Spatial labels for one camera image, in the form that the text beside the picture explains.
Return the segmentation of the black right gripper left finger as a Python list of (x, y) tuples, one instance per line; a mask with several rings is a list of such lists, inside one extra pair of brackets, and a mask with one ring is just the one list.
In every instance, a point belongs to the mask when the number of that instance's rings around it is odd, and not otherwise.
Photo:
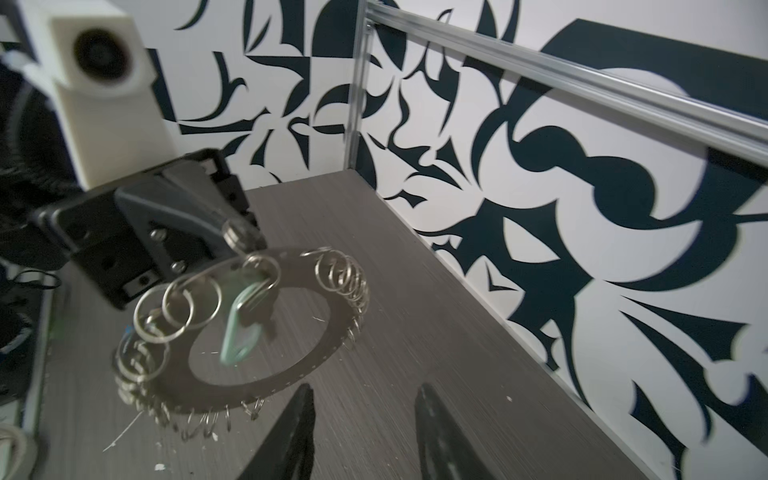
[(314, 391), (301, 384), (239, 480), (310, 479), (314, 466)]

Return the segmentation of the silver keyring with keys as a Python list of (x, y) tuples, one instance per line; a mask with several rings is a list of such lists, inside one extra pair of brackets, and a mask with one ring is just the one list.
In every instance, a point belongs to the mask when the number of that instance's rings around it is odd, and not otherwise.
[[(321, 296), (329, 308), (312, 349), (287, 368), (236, 385), (199, 378), (190, 365), (198, 337), (223, 323), (218, 361), (234, 367), (266, 338), (267, 324), (284, 290)], [(232, 427), (242, 410), (256, 420), (271, 395), (304, 379), (339, 348), (355, 341), (370, 303), (362, 266), (330, 247), (272, 248), (241, 254), (156, 284), (138, 298), (132, 324), (112, 355), (121, 400), (188, 441)]]

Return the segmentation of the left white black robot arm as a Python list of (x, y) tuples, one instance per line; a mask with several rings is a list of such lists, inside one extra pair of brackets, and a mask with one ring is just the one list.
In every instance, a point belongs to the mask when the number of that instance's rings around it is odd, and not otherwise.
[(47, 98), (1, 72), (1, 256), (75, 264), (113, 307), (151, 286), (267, 246), (237, 176), (202, 149), (92, 190), (67, 163)]

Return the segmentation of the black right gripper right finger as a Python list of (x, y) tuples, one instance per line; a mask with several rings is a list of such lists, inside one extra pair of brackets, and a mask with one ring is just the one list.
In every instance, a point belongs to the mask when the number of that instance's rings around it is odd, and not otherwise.
[(422, 384), (416, 395), (415, 424), (423, 479), (495, 478), (428, 383)]

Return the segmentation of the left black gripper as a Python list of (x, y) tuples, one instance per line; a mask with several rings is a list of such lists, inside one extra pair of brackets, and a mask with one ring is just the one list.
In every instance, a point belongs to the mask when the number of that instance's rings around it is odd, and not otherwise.
[(252, 249), (252, 213), (217, 149), (38, 208), (37, 229), (114, 307)]

